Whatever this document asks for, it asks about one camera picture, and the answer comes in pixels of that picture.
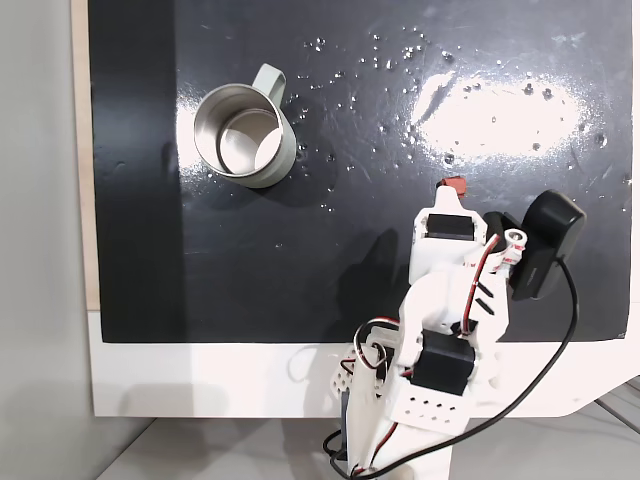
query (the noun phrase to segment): black surface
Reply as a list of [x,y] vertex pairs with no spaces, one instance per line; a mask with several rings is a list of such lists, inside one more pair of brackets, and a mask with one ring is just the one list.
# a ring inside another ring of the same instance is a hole
[[[481,214],[575,199],[575,338],[624,335],[630,1],[91,0],[90,41],[105,341],[347,341],[397,315],[413,219],[452,175]],[[190,115],[263,62],[297,95],[303,145],[290,178],[251,191],[208,176]],[[569,316],[559,286],[513,304],[505,340],[559,340]]]

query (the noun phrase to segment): water droplet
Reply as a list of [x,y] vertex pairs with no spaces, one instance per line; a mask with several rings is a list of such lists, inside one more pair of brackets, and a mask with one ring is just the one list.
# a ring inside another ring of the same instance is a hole
[[596,145],[598,145],[600,148],[604,148],[607,146],[607,136],[604,133],[598,133],[595,137],[596,140]]

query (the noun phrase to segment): wooden board edge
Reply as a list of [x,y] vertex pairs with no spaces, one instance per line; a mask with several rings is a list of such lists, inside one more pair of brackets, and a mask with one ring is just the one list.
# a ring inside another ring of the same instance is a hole
[[87,310],[99,311],[100,285],[93,183],[93,123],[89,70],[88,0],[71,0],[71,32],[85,297]]

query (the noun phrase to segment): white wire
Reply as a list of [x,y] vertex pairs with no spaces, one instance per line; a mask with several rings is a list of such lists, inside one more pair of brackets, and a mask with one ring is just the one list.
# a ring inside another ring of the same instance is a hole
[[364,351],[362,350],[362,347],[360,345],[360,332],[362,331],[362,329],[372,323],[384,323],[387,325],[393,325],[395,327],[398,326],[397,322],[393,322],[387,318],[381,318],[381,317],[376,317],[376,318],[372,318],[371,320],[369,320],[368,322],[363,323],[362,325],[360,325],[357,329],[356,329],[356,333],[353,335],[353,349],[356,352],[356,358],[358,360],[360,360],[360,363],[362,363],[365,367],[367,367],[370,370],[376,370],[378,367],[380,367],[381,365],[384,364],[384,362],[387,361],[387,351],[386,349],[382,346],[382,351],[384,352],[384,355],[382,356],[382,358],[376,363],[373,364],[371,362],[369,362],[369,360],[366,358]]

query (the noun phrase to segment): black cable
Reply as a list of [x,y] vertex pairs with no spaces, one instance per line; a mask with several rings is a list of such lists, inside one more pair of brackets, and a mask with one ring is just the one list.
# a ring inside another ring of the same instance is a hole
[[339,450],[333,455],[331,455],[331,458],[329,459],[329,465],[331,465],[331,468],[333,468],[338,475],[340,475],[345,480],[349,480],[350,478],[352,478],[351,475],[349,475],[347,472],[342,470],[336,463],[336,460],[338,459],[338,457],[343,453],[345,453],[344,450]]
[[336,438],[341,433],[342,433],[342,431],[340,429],[338,429],[335,432],[333,432],[331,435],[329,435],[327,438],[324,439],[324,442],[322,442],[322,449],[324,450],[324,453],[326,453],[329,456],[335,455],[336,453],[340,453],[339,450],[333,450],[333,449],[329,448],[329,442],[331,440],[333,440],[334,438]]
[[637,427],[636,425],[633,424],[633,422],[631,422],[631,420],[627,420],[625,417],[623,417],[622,415],[620,415],[618,412],[616,412],[613,408],[611,408],[609,405],[607,405],[606,403],[604,403],[600,398],[596,398],[593,403],[595,403],[596,405],[598,405],[599,407],[603,408],[604,410],[606,410],[610,415],[614,416],[615,418],[617,418],[618,420],[620,420],[622,423],[624,423],[627,427],[629,427],[631,430],[633,430],[634,432],[636,432],[638,435],[640,435],[640,427]]
[[549,372],[549,370],[551,370],[551,367],[553,367],[553,365],[558,361],[558,358],[560,358],[560,355],[562,355],[562,352],[565,351],[565,349],[567,348],[567,345],[569,345],[569,342],[573,337],[573,333],[576,330],[576,326],[578,325],[578,317],[579,317],[578,291],[576,290],[576,286],[573,283],[573,278],[571,278],[571,272],[569,272],[569,268],[564,263],[564,260],[561,258],[557,258],[556,263],[560,266],[560,268],[562,268],[564,276],[567,280],[567,284],[569,285],[569,290],[571,291],[571,299],[573,302],[573,314],[571,316],[571,322],[569,324],[569,328],[567,329],[567,333],[562,339],[562,343],[560,344],[560,347],[558,348],[556,353],[553,354],[553,356],[551,357],[551,360],[549,360],[549,362],[540,371],[538,376],[533,379],[531,384],[518,396],[518,398],[516,398],[513,402],[511,402],[511,404],[507,408],[502,410],[495,417],[490,418],[486,422],[478,425],[477,427],[472,428],[471,430],[468,430],[458,435],[457,437],[454,437],[450,440],[447,440],[446,442],[442,442],[437,445],[432,445],[431,447],[423,448],[422,450],[418,450],[417,452],[413,452],[409,455],[406,455],[400,458],[399,460],[396,460],[395,462],[390,463],[386,467],[376,470],[375,472],[367,473],[363,475],[350,475],[351,479],[371,480],[374,478],[378,478],[378,477],[381,477],[382,475],[386,475],[387,473],[398,468],[399,466],[404,465],[405,463],[410,462],[411,460],[414,460],[418,457],[422,457],[423,455],[428,455],[429,453],[442,450],[443,448],[452,447],[453,445],[456,445],[462,442],[463,440],[473,437],[474,435],[480,432],[483,432],[487,428],[492,427],[493,425],[498,423],[500,420],[502,420],[504,417],[506,417],[508,414],[510,414],[513,410],[515,410],[516,407],[520,405],[525,398],[527,398],[527,396],[533,391],[535,387],[538,386],[540,381],[545,377],[545,375]]

